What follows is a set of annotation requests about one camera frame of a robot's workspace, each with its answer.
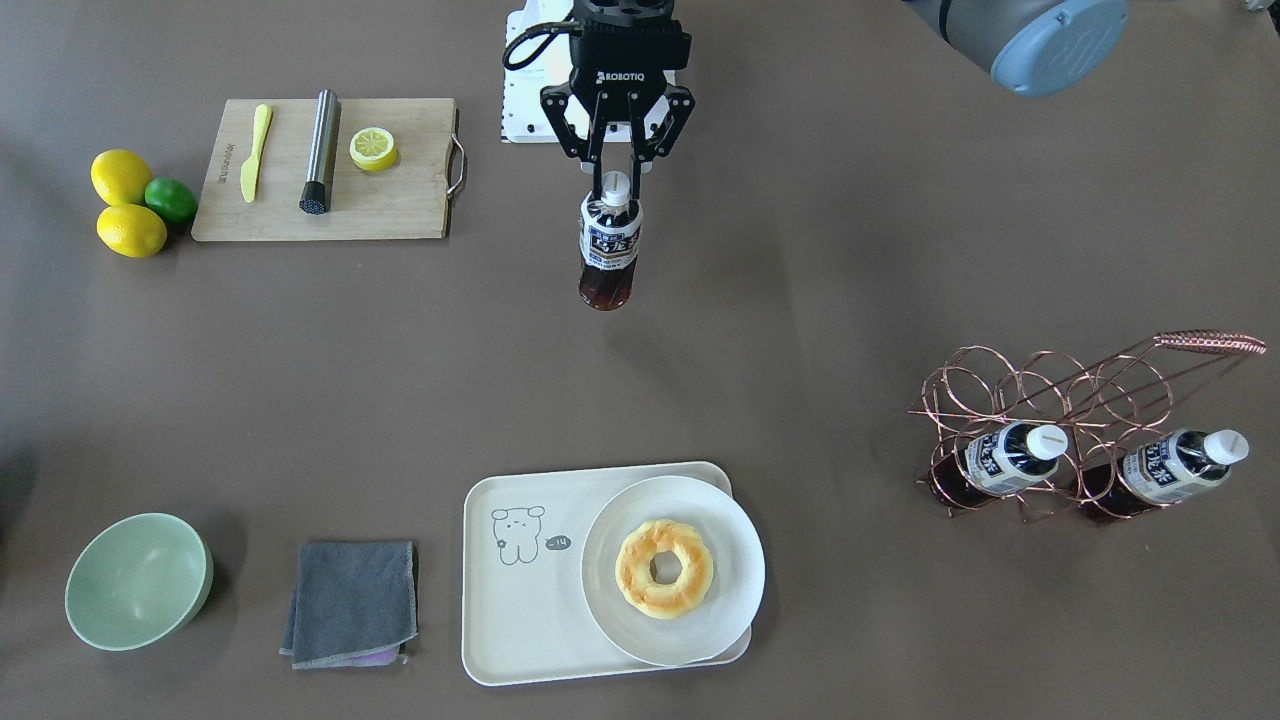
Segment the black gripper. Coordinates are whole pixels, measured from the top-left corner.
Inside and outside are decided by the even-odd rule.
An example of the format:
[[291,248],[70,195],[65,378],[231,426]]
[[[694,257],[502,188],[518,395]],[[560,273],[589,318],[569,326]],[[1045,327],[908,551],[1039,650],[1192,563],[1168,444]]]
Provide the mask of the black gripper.
[[[666,74],[689,63],[691,36],[673,18],[672,1],[575,1],[562,20],[543,22],[541,35],[568,37],[570,79],[540,92],[547,120],[564,154],[591,176],[589,196],[602,195],[602,154],[608,126],[631,129],[631,191],[641,197],[643,174],[666,158],[692,113],[692,95]],[[646,114],[659,99],[667,111],[649,138]],[[572,104],[584,123],[570,123]]]

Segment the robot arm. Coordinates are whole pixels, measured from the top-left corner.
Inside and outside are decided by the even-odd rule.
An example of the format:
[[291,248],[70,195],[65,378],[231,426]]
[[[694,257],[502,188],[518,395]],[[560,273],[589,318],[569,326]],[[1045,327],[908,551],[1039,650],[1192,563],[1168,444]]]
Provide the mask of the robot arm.
[[[1021,97],[1050,96],[1088,76],[1129,15],[1125,1],[913,1],[910,9]],[[695,105],[671,78],[689,65],[692,45],[672,1],[530,1],[503,67],[524,76],[556,45],[564,61],[544,67],[532,106],[594,184],[612,132],[623,132],[635,176],[669,154]]]

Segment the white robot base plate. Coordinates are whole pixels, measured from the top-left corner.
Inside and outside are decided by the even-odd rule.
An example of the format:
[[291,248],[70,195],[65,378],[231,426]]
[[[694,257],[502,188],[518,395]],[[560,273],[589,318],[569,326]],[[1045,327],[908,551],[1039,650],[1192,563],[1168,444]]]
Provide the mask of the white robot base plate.
[[[525,1],[506,18],[506,44],[513,41],[526,28],[543,22],[562,20],[571,13],[572,1]],[[513,61],[526,58],[545,37],[522,44],[512,53]],[[512,143],[558,143],[547,120],[540,102],[541,88],[558,86],[570,79],[572,64],[568,40],[559,36],[529,67],[520,70],[504,70],[503,110],[500,137]],[[646,136],[657,129],[667,111],[667,101],[659,99],[646,114]],[[570,123],[585,122],[582,105],[576,102],[566,113]],[[627,123],[614,123],[605,131],[607,143],[626,143],[630,141]]]

